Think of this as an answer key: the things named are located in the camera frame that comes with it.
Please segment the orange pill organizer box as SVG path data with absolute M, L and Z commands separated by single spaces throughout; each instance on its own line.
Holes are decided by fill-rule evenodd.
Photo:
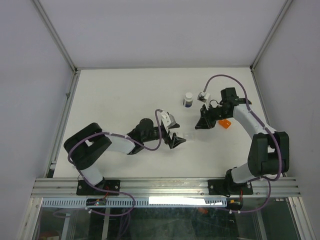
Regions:
M 227 119 L 221 119 L 218 121 L 219 125 L 221 125 L 224 129 L 228 129 L 231 126 L 231 122 Z

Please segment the clear pill organizer box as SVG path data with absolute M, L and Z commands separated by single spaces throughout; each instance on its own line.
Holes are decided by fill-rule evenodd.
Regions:
M 183 138 L 185 138 L 188 141 L 194 141 L 197 137 L 194 132 L 184 132 Z

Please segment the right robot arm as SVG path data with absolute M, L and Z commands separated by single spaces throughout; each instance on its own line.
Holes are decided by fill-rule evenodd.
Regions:
M 212 129 L 218 121 L 235 119 L 251 139 L 247 162 L 229 169 L 223 180 L 209 184 L 216 195 L 239 194 L 251 181 L 274 175 L 276 181 L 290 167 L 290 139 L 284 131 L 277 131 L 262 120 L 251 109 L 247 97 L 240 98 L 235 88 L 221 90 L 221 101 L 211 105 L 209 93 L 200 92 L 197 99 L 203 102 L 200 119 L 195 129 Z

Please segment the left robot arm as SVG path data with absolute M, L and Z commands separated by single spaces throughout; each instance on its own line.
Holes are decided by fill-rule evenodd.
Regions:
M 69 137 L 63 147 L 67 152 L 68 161 L 83 178 L 78 186 L 89 195 L 98 195 L 103 191 L 109 195 L 116 195 L 118 190 L 113 184 L 108 183 L 96 166 L 96 161 L 103 153 L 109 151 L 136 155 L 143 149 L 156 151 L 162 143 L 174 149 L 186 142 L 186 139 L 170 131 L 180 127 L 172 114 L 157 109 L 155 118 L 156 121 L 143 118 L 126 135 L 105 132 L 98 123 L 93 122 Z M 153 141 L 158 142 L 156 147 L 150 148 L 145 145 Z

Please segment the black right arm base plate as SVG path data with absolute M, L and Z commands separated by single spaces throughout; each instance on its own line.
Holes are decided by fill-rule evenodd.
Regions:
M 252 185 L 248 185 L 247 183 L 233 183 L 225 179 L 209 179 L 207 186 L 208 193 L 211 196 L 221 195 L 230 197 L 231 195 L 253 195 Z

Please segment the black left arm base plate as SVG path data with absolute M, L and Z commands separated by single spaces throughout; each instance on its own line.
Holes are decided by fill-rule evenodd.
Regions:
M 95 187 L 90 186 L 85 180 L 79 180 L 76 190 L 77 196 L 118 196 L 121 181 L 119 179 L 103 179 Z

